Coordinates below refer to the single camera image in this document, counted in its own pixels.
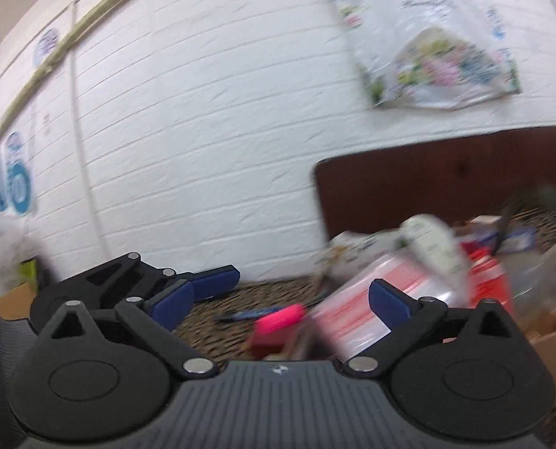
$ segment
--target woven mat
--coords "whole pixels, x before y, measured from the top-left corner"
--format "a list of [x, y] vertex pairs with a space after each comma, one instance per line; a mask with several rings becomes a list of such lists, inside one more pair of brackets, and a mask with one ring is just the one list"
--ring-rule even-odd
[[215, 361], [248, 359], [244, 341], [252, 330], [252, 321], [217, 323], [213, 316], [225, 311], [242, 311], [290, 305], [313, 299], [312, 277], [301, 277], [264, 284], [248, 284], [226, 298], [195, 304], [174, 335]]

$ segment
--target dark brown panel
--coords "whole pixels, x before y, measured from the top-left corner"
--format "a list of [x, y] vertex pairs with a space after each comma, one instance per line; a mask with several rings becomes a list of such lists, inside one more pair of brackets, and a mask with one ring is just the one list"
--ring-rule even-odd
[[496, 214], [517, 190], [556, 186], [556, 126], [334, 157], [316, 165], [315, 182], [329, 238], [396, 228], [418, 213], [448, 223]]

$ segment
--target silver screw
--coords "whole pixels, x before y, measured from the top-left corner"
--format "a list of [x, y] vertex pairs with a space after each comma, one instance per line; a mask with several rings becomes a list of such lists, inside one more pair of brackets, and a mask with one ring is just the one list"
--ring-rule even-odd
[[348, 362], [349, 368], [355, 371], [367, 373], [378, 367], [378, 362], [368, 356], [357, 356]]
[[202, 375], [213, 369], [213, 362], [206, 358], [191, 358], [185, 361], [182, 367], [189, 373]]

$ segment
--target white brick wall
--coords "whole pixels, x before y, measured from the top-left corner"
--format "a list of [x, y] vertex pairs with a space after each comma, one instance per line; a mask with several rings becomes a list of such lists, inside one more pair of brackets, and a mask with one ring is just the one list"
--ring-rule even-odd
[[[78, 17], [98, 1], [78, 1]], [[64, 276], [105, 261], [105, 250], [179, 271], [234, 263], [249, 279], [301, 273], [324, 245], [318, 160], [556, 124], [552, 4], [494, 1], [523, 94], [427, 112], [369, 107], [328, 0], [130, 0], [74, 52], [78, 132], [63, 68], [31, 104], [28, 237]], [[0, 112], [30, 75], [26, 60], [16, 65], [0, 82]]]

